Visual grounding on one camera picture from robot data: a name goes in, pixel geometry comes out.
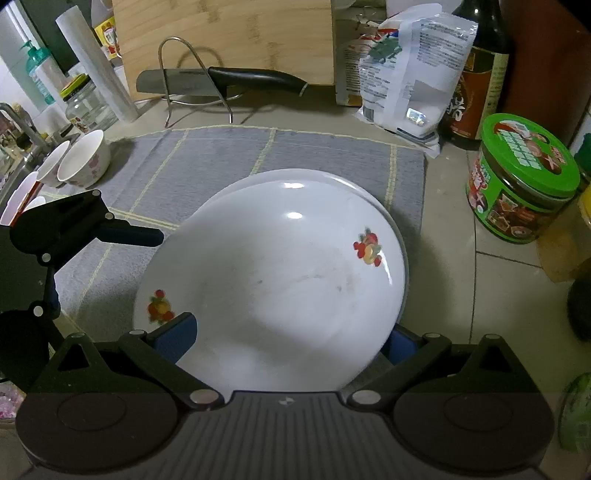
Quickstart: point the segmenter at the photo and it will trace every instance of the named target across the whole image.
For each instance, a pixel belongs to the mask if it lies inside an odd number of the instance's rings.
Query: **wooden cutting board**
[[[134,100],[135,80],[157,69],[158,46],[184,38],[206,66],[273,69],[317,85],[332,85],[330,0],[113,0],[125,76]],[[198,67],[189,50],[170,41],[166,68]]]

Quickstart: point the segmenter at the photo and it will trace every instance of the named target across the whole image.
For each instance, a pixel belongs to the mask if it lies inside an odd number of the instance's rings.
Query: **soy sauce bottle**
[[[466,150],[480,146],[485,118],[496,112],[509,62],[511,39],[499,0],[463,0],[454,15],[478,22],[474,46],[441,120],[441,132]]]

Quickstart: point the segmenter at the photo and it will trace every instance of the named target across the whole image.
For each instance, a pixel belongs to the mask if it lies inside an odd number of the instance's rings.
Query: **green tin can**
[[[591,452],[591,373],[567,387],[558,421],[560,446],[571,452]]]
[[[482,125],[466,194],[486,228],[526,244],[572,199],[579,183],[579,168],[560,140],[525,118],[495,113]]]

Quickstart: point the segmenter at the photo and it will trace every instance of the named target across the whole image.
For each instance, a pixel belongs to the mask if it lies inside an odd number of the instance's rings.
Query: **yellow jar lid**
[[[60,92],[60,97],[67,100],[72,96],[72,93],[82,88],[90,81],[90,77],[86,73],[81,73],[74,78],[68,85],[66,85]]]

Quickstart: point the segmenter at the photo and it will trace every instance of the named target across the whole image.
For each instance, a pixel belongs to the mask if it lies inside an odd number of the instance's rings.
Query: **beige countertop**
[[[302,98],[282,93],[247,93],[235,101],[236,124],[328,132],[399,142],[395,136],[335,105],[328,87],[310,88]],[[164,129],[165,102],[145,105],[133,124],[115,124],[112,140]],[[220,107],[175,106],[172,128],[220,125]],[[511,245],[475,221],[465,196],[472,153],[445,145],[429,159],[419,258],[411,272],[402,324],[418,334],[439,332],[456,343],[502,335],[556,410],[560,393],[591,369],[591,346],[579,342],[567,321],[569,284],[554,284],[540,268],[535,244]],[[556,439],[542,469],[555,480],[581,479],[587,458],[560,450]]]

